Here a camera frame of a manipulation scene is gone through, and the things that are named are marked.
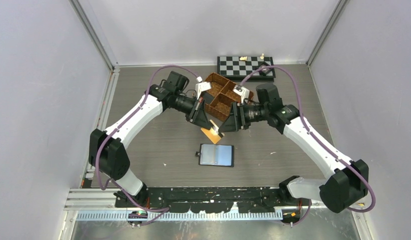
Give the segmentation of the black leather card holder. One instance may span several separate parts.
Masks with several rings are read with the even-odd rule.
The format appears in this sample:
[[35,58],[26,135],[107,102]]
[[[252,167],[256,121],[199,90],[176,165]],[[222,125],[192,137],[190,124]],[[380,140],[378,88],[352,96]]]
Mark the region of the black leather card holder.
[[200,144],[195,156],[201,166],[233,168],[235,165],[235,147],[233,145]]

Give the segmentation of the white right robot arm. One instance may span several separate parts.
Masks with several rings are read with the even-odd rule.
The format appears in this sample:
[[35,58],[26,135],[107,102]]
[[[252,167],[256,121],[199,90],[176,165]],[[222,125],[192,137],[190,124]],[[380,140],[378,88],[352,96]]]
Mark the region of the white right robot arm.
[[258,102],[248,99],[250,93],[236,85],[233,92],[240,102],[232,102],[226,120],[219,127],[220,133],[246,130],[251,123],[266,121],[281,135],[299,146],[322,172],[323,179],[306,179],[294,175],[279,184],[279,200],[292,205],[298,199],[321,201],[334,213],[350,209],[354,203],[370,195],[375,206],[375,194],[369,185],[369,167],[361,159],[352,160],[322,137],[308,122],[301,111],[292,104],[285,105],[273,83],[256,87]]

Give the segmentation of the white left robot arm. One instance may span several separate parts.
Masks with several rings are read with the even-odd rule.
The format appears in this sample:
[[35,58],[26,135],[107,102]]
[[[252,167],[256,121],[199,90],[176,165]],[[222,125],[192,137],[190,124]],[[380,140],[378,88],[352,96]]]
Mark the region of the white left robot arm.
[[95,129],[90,134],[90,165],[117,183],[128,193],[127,200],[135,207],[141,207],[147,200],[147,186],[130,169],[127,147],[135,136],[155,117],[166,109],[185,114],[187,122],[204,129],[212,124],[205,113],[205,101],[201,94],[211,89],[211,83],[197,77],[195,96],[183,93],[189,79],[171,71],[160,84],[152,84],[139,102],[119,121],[105,130]]

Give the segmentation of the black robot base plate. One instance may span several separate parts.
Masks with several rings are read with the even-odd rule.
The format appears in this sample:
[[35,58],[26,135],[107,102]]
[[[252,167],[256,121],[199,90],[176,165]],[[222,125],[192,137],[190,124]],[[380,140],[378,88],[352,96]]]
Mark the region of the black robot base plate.
[[143,187],[139,194],[114,193],[117,208],[141,205],[144,208],[167,209],[170,213],[227,213],[237,207],[239,213],[270,213],[275,207],[307,207],[310,200],[289,197],[278,187]]

